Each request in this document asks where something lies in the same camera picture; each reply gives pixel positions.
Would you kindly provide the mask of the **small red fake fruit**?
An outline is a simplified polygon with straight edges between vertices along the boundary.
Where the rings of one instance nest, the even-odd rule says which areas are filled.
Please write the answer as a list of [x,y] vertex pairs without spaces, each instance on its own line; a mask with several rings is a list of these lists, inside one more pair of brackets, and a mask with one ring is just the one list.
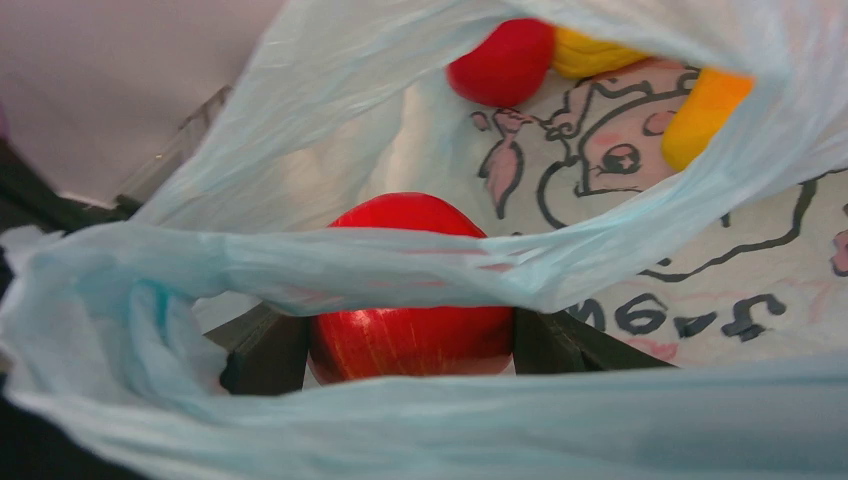
[[445,75],[459,96],[485,106],[511,108],[539,90],[554,51],[554,26],[531,18],[513,19],[451,62]]

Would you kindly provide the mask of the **red fake apple from bag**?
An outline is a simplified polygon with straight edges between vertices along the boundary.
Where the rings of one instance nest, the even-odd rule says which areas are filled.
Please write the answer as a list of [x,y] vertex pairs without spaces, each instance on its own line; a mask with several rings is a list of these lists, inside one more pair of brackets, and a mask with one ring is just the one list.
[[[449,203],[424,193],[389,193],[349,210],[336,227],[421,230],[484,237]],[[513,352],[509,307],[376,308],[317,316],[309,367],[332,384],[376,376],[499,374]]]

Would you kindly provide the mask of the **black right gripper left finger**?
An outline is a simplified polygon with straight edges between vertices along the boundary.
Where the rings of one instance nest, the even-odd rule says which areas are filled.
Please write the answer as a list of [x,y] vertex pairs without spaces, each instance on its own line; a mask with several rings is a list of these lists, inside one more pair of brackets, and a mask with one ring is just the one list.
[[279,396],[304,386],[310,317],[260,304],[205,334],[227,351],[221,386],[234,395]]

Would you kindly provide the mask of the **yellow fake lemon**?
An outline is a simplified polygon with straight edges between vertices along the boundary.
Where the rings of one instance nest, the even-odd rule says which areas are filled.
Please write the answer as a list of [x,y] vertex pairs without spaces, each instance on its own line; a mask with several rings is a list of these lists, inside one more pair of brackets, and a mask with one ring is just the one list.
[[551,68],[564,78],[580,79],[615,71],[650,57],[623,45],[556,27]]

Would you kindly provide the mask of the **orange yellow fake fruit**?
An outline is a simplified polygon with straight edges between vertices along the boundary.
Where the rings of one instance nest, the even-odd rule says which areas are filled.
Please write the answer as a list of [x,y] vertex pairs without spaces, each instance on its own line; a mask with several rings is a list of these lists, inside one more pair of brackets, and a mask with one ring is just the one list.
[[661,149],[667,164],[683,171],[706,149],[755,83],[753,77],[703,68],[663,134]]

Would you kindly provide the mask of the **light blue plastic bag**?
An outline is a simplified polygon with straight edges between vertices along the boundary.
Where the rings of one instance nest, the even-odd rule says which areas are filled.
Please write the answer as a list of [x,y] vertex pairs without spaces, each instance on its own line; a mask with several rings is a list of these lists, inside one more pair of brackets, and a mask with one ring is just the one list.
[[[290,1],[198,153],[129,222],[3,234],[1,345],[16,406],[155,479],[843,479],[843,353],[704,370],[389,378],[277,397],[219,385],[193,304],[284,312],[453,301],[565,307],[740,204],[847,157],[840,1]],[[258,233],[248,182],[330,147],[362,167],[402,98],[504,20],[531,14],[758,78],[686,172],[563,230]]]

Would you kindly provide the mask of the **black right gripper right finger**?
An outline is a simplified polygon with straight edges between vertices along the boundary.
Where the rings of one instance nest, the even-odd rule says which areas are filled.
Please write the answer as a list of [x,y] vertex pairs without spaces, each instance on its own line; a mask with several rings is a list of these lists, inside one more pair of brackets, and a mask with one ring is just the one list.
[[562,311],[514,311],[513,363],[519,375],[669,368],[671,365]]

